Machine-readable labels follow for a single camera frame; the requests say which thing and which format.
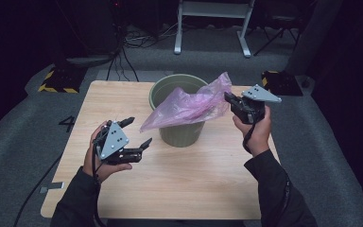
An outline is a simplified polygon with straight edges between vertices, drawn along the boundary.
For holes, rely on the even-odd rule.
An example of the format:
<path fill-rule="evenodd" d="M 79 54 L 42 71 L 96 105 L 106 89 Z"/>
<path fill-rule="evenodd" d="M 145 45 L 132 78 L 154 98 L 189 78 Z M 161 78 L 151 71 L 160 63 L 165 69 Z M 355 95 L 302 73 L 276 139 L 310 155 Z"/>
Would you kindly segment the pink plastic bag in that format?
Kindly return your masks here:
<path fill-rule="evenodd" d="M 153 129 L 194 124 L 223 116 L 229 103 L 224 93 L 232 89 L 227 72 L 222 73 L 209 85 L 188 94 L 177 86 L 170 95 L 154 109 L 140 128 L 140 132 Z"/>

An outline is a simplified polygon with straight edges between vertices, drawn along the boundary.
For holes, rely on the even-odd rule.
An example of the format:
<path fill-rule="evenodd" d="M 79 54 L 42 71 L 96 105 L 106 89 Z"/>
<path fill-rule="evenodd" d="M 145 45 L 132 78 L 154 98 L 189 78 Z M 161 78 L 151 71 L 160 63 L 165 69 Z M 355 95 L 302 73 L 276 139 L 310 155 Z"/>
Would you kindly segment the black yellow striped base plate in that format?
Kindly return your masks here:
<path fill-rule="evenodd" d="M 302 96 L 303 92 L 294 76 L 285 71 L 265 71 L 261 80 L 266 90 L 276 96 Z"/>
<path fill-rule="evenodd" d="M 86 68 L 62 69 L 52 67 L 46 74 L 38 91 L 77 94 L 86 72 Z"/>

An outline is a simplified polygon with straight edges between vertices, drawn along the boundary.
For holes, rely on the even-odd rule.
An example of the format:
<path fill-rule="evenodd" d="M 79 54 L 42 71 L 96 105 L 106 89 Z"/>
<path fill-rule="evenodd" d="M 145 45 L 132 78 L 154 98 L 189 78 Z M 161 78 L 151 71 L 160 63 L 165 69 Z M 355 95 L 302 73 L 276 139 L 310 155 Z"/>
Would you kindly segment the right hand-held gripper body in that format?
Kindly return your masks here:
<path fill-rule="evenodd" d="M 255 84 L 233 98 L 233 113 L 244 124 L 255 124 L 265 117 L 265 103 L 280 103 L 282 99 Z"/>

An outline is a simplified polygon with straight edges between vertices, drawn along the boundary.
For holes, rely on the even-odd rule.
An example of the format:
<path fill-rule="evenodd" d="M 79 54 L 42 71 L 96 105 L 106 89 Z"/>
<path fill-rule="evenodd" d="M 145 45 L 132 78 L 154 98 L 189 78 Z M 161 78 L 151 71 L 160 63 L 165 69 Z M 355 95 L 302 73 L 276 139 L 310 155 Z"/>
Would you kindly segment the grey curtain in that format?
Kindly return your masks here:
<path fill-rule="evenodd" d="M 311 19 L 285 67 L 289 75 L 300 76 L 306 73 L 337 17 L 342 2 L 343 0 L 318 0 Z"/>

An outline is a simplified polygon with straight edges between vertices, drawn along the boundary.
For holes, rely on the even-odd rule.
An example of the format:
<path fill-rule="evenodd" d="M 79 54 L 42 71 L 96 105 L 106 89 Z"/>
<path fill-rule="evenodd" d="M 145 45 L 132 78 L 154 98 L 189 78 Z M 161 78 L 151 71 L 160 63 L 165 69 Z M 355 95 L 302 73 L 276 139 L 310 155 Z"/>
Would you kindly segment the person's left hand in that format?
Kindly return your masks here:
<path fill-rule="evenodd" d="M 102 122 L 92 133 L 90 138 L 90 145 L 85 154 L 84 164 L 82 167 L 84 173 L 92 177 L 97 177 L 101 183 L 106 181 L 113 173 L 132 169 L 131 164 L 121 164 L 117 166 L 101 164 L 99 159 L 95 157 L 93 142 L 105 125 L 106 121 Z"/>

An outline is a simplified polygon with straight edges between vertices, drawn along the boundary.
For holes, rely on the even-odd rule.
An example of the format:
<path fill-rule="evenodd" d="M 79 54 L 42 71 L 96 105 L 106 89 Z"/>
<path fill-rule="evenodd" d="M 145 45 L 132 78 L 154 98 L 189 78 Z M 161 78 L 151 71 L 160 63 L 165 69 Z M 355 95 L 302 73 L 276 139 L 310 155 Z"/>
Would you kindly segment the green plastic bin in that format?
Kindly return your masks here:
<path fill-rule="evenodd" d="M 195 76 L 176 74 L 159 79 L 150 89 L 149 105 L 155 110 L 177 88 L 182 88 L 187 94 L 196 93 L 207 82 Z M 159 128 L 159 133 L 164 142 L 176 148 L 185 148 L 193 145 L 203 129 L 204 123 Z"/>

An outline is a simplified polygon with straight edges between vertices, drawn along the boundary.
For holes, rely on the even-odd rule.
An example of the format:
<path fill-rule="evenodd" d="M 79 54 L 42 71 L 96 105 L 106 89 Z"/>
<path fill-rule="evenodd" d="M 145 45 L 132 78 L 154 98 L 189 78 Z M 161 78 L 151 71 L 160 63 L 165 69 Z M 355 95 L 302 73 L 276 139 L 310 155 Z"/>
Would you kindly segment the grey tape strip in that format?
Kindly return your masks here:
<path fill-rule="evenodd" d="M 56 182 L 56 183 L 50 183 L 49 185 L 41 186 L 40 187 L 40 194 L 45 194 L 51 189 L 63 189 L 64 182 Z"/>

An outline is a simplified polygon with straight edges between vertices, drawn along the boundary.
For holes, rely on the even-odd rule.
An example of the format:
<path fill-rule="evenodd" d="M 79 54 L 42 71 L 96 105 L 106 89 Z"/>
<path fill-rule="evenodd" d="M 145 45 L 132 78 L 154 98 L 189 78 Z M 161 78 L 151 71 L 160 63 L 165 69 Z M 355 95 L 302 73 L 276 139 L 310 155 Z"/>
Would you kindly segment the black tripod stand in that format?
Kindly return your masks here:
<path fill-rule="evenodd" d="M 282 38 L 287 31 L 294 41 L 294 46 L 297 46 L 301 37 L 300 33 L 300 19 L 295 15 L 282 15 L 280 13 L 271 14 L 267 12 L 264 17 L 263 28 L 270 27 L 277 30 L 264 45 L 262 45 L 255 53 L 257 56 L 261 51 L 268 47 L 276 38 Z"/>

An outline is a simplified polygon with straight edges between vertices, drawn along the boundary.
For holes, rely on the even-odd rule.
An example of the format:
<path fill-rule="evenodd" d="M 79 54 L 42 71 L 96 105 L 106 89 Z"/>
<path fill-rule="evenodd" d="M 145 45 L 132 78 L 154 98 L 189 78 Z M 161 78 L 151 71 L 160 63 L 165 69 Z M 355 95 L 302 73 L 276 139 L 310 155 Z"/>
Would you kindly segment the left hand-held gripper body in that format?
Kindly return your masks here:
<path fill-rule="evenodd" d="M 98 159 L 107 165 L 139 163 L 142 159 L 140 148 L 126 148 L 129 138 L 120 128 L 119 121 L 108 121 L 94 140 Z"/>

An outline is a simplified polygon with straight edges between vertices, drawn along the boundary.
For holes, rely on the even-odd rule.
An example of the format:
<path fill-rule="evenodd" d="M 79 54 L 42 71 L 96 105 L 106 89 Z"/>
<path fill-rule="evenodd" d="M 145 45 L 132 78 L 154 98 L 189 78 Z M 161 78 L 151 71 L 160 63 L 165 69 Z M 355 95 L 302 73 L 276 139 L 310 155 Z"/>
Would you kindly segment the white metal stand frame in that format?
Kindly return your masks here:
<path fill-rule="evenodd" d="M 251 51 L 246 41 L 246 32 L 251 18 L 255 0 L 249 0 L 248 3 L 212 3 L 212 2 L 193 2 L 188 0 L 179 0 L 177 11 L 177 34 L 175 38 L 174 53 L 176 55 L 182 52 L 182 19 L 184 16 L 193 17 L 215 17 L 229 19 L 243 19 L 243 25 L 240 30 L 236 31 L 237 39 L 240 43 L 243 56 L 251 57 Z"/>

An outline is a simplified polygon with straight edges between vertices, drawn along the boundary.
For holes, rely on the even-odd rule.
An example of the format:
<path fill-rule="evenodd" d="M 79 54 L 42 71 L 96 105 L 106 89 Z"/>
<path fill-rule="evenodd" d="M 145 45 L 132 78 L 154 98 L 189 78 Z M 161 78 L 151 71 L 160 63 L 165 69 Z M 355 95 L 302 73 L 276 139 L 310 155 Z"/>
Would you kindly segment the person's right hand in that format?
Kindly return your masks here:
<path fill-rule="evenodd" d="M 253 125 L 243 124 L 236 116 L 233 116 L 235 126 L 246 136 Z M 271 132 L 270 107 L 265 107 L 265 116 L 254 127 L 251 138 L 247 141 L 246 146 L 250 149 L 253 157 L 267 151 L 269 149 L 268 138 Z"/>

